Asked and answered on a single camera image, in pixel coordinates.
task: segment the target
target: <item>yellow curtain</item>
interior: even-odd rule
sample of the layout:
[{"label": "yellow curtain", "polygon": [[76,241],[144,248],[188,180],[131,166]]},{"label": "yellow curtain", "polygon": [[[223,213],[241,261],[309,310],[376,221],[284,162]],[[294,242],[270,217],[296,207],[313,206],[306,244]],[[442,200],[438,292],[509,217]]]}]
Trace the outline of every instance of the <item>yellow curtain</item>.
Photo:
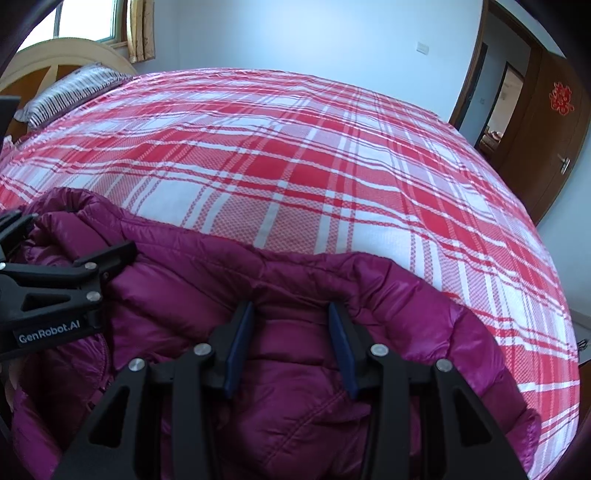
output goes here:
[{"label": "yellow curtain", "polygon": [[152,60],[154,52],[154,0],[127,0],[129,61]]}]

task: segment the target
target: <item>wooden headboard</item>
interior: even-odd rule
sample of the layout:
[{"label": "wooden headboard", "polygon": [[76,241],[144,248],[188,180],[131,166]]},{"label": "wooden headboard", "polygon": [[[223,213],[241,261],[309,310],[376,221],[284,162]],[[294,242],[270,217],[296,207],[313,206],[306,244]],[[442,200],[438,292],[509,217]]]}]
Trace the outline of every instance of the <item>wooden headboard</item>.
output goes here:
[{"label": "wooden headboard", "polygon": [[[137,72],[115,50],[84,38],[54,38],[18,52],[0,78],[0,95],[21,97],[19,108],[47,87],[89,63],[101,62],[122,73]],[[27,133],[27,124],[13,120],[7,131],[16,141]]]}]

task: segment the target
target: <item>pillow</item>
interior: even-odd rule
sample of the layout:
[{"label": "pillow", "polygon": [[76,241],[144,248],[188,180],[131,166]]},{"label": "pillow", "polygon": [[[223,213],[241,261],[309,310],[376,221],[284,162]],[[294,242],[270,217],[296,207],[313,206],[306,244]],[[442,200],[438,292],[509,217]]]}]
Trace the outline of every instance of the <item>pillow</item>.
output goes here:
[{"label": "pillow", "polygon": [[84,65],[41,92],[14,114],[30,130],[40,129],[77,106],[118,87],[131,78],[100,63]]}]

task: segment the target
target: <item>window frame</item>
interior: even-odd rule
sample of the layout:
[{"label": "window frame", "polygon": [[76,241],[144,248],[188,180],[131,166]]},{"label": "window frame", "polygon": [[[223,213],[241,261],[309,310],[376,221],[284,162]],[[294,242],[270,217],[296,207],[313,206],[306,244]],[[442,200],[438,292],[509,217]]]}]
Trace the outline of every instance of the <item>window frame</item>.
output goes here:
[{"label": "window frame", "polygon": [[[55,8],[56,17],[53,23],[53,37],[60,38],[60,23],[61,23],[61,10],[64,2]],[[127,44],[127,1],[126,0],[115,0],[113,6],[113,35],[110,37],[101,38],[95,40],[100,43],[110,45],[112,47],[119,47]]]}]

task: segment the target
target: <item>red plaid bedsheet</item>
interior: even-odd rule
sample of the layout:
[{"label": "red plaid bedsheet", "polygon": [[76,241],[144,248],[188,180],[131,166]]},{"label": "red plaid bedsheet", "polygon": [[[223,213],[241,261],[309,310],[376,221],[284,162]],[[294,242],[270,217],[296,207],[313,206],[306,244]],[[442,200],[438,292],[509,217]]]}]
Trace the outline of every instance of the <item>red plaid bedsheet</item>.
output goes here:
[{"label": "red plaid bedsheet", "polygon": [[543,419],[531,478],[577,426],[577,349],[526,211],[449,124],[300,74],[139,77],[52,123],[0,167],[0,206],[57,186],[274,251],[388,257],[470,307]]}]

